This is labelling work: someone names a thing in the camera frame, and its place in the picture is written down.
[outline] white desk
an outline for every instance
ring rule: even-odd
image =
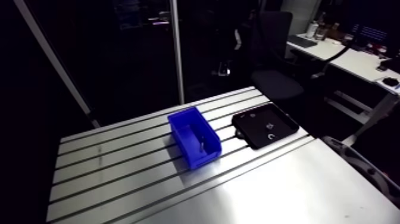
[[[320,60],[326,60],[344,48],[341,44],[333,44],[329,38],[325,41],[319,41],[316,46],[309,48],[303,48],[290,42],[287,44]],[[330,64],[368,82],[375,82],[384,77],[394,77],[400,80],[400,74],[390,69],[377,71],[376,68],[380,62],[381,60],[376,55],[349,49]]]
[[[319,141],[304,149],[314,138],[303,128],[260,150],[235,138],[232,115],[268,103],[250,87],[62,139],[47,221],[260,223],[293,216],[314,223],[398,223],[394,205],[338,155]],[[190,106],[222,141],[221,157],[195,171],[188,170],[167,121]],[[300,154],[291,154],[297,148]],[[271,214],[260,212],[264,207]]]
[[[290,42],[287,42],[287,44],[320,60],[328,59],[344,48],[344,46],[341,44],[333,44],[332,40],[329,38],[327,38],[325,41],[319,41],[317,45],[309,48],[303,48]],[[381,102],[374,108],[370,108],[348,95],[340,92],[338,93],[340,97],[364,109],[364,112],[361,114],[356,114],[348,108],[340,105],[336,101],[327,99],[329,104],[363,124],[362,128],[354,134],[355,137],[372,127],[391,109],[393,109],[393,107],[399,101],[399,92],[393,91],[392,88],[382,83],[382,79],[386,77],[393,77],[400,81],[400,74],[390,69],[386,71],[377,71],[376,67],[379,66],[380,62],[381,60],[376,55],[370,55],[362,51],[354,51],[353,49],[349,49],[342,56],[330,62],[330,65],[347,71],[349,74],[352,74],[366,82],[379,85],[388,92]]]

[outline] black chair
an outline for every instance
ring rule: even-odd
[[[248,48],[253,67],[251,79],[255,87],[275,103],[293,101],[304,93],[304,88],[289,76],[290,66],[283,62],[292,13],[264,11],[257,22],[259,26],[253,25]]]

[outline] blue plastic bin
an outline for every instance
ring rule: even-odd
[[[168,116],[172,135],[191,170],[221,155],[221,141],[196,107]]]

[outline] white pole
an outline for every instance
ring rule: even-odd
[[[179,39],[179,19],[178,19],[178,6],[176,0],[170,0],[171,6],[171,25],[174,33],[174,49],[175,49],[175,63],[178,79],[179,103],[185,103],[185,93],[183,89],[183,75],[182,75],[182,58],[180,55],[180,39]]]
[[[90,108],[79,94],[79,91],[76,89],[74,83],[68,76],[67,72],[65,71],[64,67],[61,65],[60,61],[58,60],[57,56],[54,54],[54,51],[51,49],[46,37],[43,35],[41,29],[39,28],[36,20],[33,18],[32,13],[29,11],[28,6],[26,5],[24,0],[14,0],[17,8],[20,10],[21,15],[24,17],[25,22],[28,24],[30,30],[32,31],[33,35],[35,36],[36,40],[39,42],[39,45],[42,47],[44,53],[49,58],[49,61],[57,71],[58,75],[67,86],[68,90],[75,98],[76,102],[83,110],[83,112],[89,117]],[[96,120],[91,120],[93,126],[95,128],[100,127],[99,123]]]

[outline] desk leg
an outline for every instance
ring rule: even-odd
[[[399,98],[397,95],[391,93],[386,94],[386,96],[371,111],[368,121],[354,135],[359,136],[365,132],[365,130],[375,125],[380,119],[384,118],[384,116],[387,115],[390,110],[394,108],[398,101]]]

